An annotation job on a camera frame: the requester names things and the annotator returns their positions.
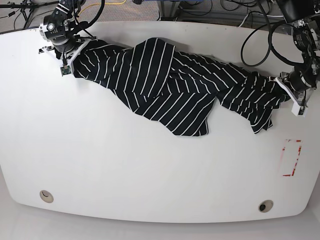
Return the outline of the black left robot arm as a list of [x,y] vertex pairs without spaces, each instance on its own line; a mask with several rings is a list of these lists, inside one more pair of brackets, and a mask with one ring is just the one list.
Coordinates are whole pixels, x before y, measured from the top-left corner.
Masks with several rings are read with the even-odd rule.
[[[260,66],[268,55],[273,53],[280,61],[292,66],[290,73],[282,72],[269,81],[271,89],[264,87],[258,92],[257,102],[250,102],[252,110],[259,117],[269,117],[282,102],[293,100],[292,113],[303,116],[307,110],[307,102],[317,88],[320,80],[320,57],[316,51],[320,49],[320,17],[315,12],[312,0],[279,0],[277,4],[282,12],[283,20],[270,22],[260,1],[256,1],[268,28],[268,49],[264,58],[256,63]],[[292,28],[294,45],[301,52],[303,62],[293,62],[282,56],[273,46],[275,30],[287,25]]]

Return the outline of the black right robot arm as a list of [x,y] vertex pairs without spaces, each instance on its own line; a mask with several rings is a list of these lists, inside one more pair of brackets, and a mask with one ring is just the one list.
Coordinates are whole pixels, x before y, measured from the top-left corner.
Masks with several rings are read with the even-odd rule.
[[78,21],[85,4],[84,0],[60,0],[50,15],[46,15],[39,25],[39,33],[50,46],[38,50],[39,54],[47,53],[59,65],[62,76],[74,73],[74,60],[82,49],[97,37],[87,31],[101,16],[105,1],[100,3],[99,10],[90,21]]

